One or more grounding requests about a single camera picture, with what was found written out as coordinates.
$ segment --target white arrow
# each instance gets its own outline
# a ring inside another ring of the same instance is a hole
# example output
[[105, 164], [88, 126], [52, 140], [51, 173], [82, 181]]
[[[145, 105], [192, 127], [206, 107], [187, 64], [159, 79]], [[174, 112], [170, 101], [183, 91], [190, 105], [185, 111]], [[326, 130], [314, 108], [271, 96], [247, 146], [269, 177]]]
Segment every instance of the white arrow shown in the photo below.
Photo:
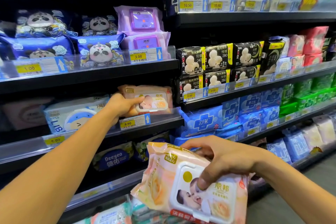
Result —
[[161, 51], [160, 51], [160, 49], [159, 49], [159, 51], [157, 52], [157, 55], [158, 55], [159, 60], [160, 60], [160, 59], [161, 59]]
[[61, 71], [65, 71], [64, 64], [63, 64], [63, 62], [60, 59], [58, 60], [58, 65], [61, 68]]

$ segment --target gray floor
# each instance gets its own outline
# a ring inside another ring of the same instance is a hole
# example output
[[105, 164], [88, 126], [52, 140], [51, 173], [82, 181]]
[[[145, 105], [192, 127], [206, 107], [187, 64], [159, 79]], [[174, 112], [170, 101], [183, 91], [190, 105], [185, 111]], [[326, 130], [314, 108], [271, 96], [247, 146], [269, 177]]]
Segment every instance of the gray floor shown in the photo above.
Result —
[[[304, 174], [336, 196], [336, 154], [322, 160]], [[302, 224], [304, 222], [275, 191], [272, 191], [249, 206], [246, 223]]]

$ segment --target pink package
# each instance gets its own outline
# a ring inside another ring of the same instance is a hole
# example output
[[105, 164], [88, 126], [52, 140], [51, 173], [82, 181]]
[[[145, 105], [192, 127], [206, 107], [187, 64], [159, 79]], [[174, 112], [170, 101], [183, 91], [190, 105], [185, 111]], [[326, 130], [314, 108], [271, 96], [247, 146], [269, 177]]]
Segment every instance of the pink package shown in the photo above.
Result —
[[169, 114], [173, 108], [173, 94], [171, 87], [149, 86], [149, 85], [122, 85], [118, 90], [123, 94], [124, 98], [132, 99], [144, 96], [142, 103], [135, 106], [139, 114]]
[[302, 55], [304, 44], [305, 44], [304, 35], [291, 35], [289, 38], [289, 49], [287, 56], [293, 57]]
[[319, 54], [322, 52], [324, 37], [326, 36], [328, 29], [328, 26], [322, 26], [300, 32], [302, 35], [306, 36], [306, 41], [303, 47], [304, 55]]
[[304, 66], [310, 66], [313, 64], [322, 63], [322, 53], [313, 54], [313, 55], [305, 55], [304, 57]]
[[129, 35], [162, 32], [162, 12], [156, 7], [121, 5], [114, 8], [118, 13], [118, 34]]
[[130, 35], [121, 42], [121, 47], [124, 50], [162, 48], [162, 58], [171, 59], [167, 51], [170, 39], [170, 32], [153, 32], [141, 35]]
[[47, 124], [41, 105], [49, 103], [53, 98], [32, 98], [6, 103], [3, 112], [15, 130], [32, 128]]
[[292, 68], [291, 69], [297, 69], [297, 68], [303, 67], [304, 62], [305, 62], [304, 55], [292, 57]]

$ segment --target light blue libang package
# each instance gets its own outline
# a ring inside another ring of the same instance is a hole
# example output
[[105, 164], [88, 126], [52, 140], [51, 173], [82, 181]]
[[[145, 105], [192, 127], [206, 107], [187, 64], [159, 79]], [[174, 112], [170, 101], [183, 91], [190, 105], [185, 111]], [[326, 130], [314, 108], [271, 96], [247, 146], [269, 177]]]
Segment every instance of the light blue libang package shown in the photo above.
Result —
[[267, 108], [281, 104], [283, 88], [266, 90], [261, 93], [261, 107]]
[[176, 137], [191, 137], [222, 128], [222, 105], [193, 112], [179, 110], [184, 126], [176, 129]]
[[53, 134], [77, 130], [107, 104], [110, 97], [89, 97], [51, 104], [44, 111]]
[[309, 155], [309, 148], [301, 131], [286, 133], [283, 141], [286, 144], [292, 162], [298, 161]]
[[239, 122], [243, 125], [244, 131], [249, 131], [252, 128], [256, 128], [261, 125], [261, 118], [263, 111], [252, 112], [239, 116]]
[[205, 137], [205, 136], [212, 136], [212, 135], [213, 135], [213, 132], [204, 133], [204, 134], [200, 134], [200, 135], [196, 135], [196, 136], [191, 136], [191, 137], [188, 137], [188, 138], [174, 137], [173, 135], [169, 135], [169, 138], [170, 138], [170, 143], [172, 143], [173, 145], [176, 145], [176, 146], [181, 146], [182, 144], [184, 144], [186, 141], [188, 141], [190, 139]]
[[228, 137], [241, 133], [242, 130], [243, 130], [243, 125], [239, 122], [235, 122], [226, 127], [223, 127], [222, 129], [215, 130], [215, 136], [218, 136], [221, 138], [228, 138]]
[[262, 124], [267, 124], [272, 120], [276, 120], [279, 118], [279, 106], [271, 106], [262, 110]]
[[58, 56], [64, 58], [65, 65], [69, 70], [73, 70], [75, 66], [74, 47], [65, 36], [45, 38], [0, 37], [0, 40], [11, 47], [13, 56], [7, 59], [40, 59]]
[[77, 36], [69, 31], [70, 15], [62, 10], [18, 10], [15, 38]]
[[124, 33], [71, 37], [77, 43], [83, 68], [124, 65], [125, 57], [119, 47], [124, 38]]
[[240, 98], [231, 99], [223, 102], [223, 122], [222, 126], [225, 127], [233, 122], [238, 121]]
[[88, 17], [82, 15], [83, 36], [116, 35], [118, 22], [113, 15]]
[[288, 164], [292, 163], [285, 142], [282, 138], [279, 138], [272, 143], [267, 143], [267, 150], [281, 158], [284, 162], [287, 162]]
[[254, 93], [240, 97], [239, 115], [257, 112], [261, 109], [261, 94]]

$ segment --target blue cross logo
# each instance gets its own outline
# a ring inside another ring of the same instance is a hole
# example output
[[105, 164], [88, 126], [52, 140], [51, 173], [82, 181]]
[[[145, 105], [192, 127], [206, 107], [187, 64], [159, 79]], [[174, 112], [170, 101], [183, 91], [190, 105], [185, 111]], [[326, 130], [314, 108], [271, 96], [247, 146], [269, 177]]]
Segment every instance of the blue cross logo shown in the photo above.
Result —
[[277, 117], [278, 117], [278, 112], [274, 110], [272, 114], [269, 116], [268, 121], [275, 120]]
[[251, 121], [247, 123], [247, 127], [254, 128], [259, 123], [259, 119], [254, 117]]
[[273, 103], [277, 98], [279, 98], [279, 93], [277, 91], [272, 91], [272, 93], [267, 96], [266, 101]]
[[203, 114], [200, 116], [199, 120], [195, 120], [194, 128], [198, 128], [198, 130], [204, 130], [208, 127], [208, 125], [212, 124], [213, 116], [209, 117], [209, 114]]
[[224, 118], [227, 118], [228, 120], [233, 119], [234, 115], [238, 112], [238, 106], [236, 105], [236, 103], [233, 103], [230, 106], [230, 109], [227, 109], [225, 111], [225, 115]]

